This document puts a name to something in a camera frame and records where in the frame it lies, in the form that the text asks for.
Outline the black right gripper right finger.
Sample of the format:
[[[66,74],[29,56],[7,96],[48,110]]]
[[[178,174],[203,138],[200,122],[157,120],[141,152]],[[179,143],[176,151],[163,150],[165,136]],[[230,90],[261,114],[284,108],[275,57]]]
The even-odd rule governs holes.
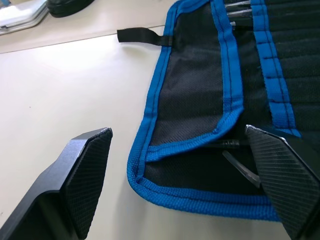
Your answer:
[[[245,127],[264,192],[292,240],[320,238],[320,156],[300,137]]]

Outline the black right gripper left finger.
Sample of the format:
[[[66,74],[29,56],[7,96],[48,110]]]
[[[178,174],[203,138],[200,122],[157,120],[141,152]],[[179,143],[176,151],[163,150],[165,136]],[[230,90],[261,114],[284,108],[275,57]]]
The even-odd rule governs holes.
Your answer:
[[[71,139],[0,229],[2,240],[84,240],[101,196],[110,127]]]

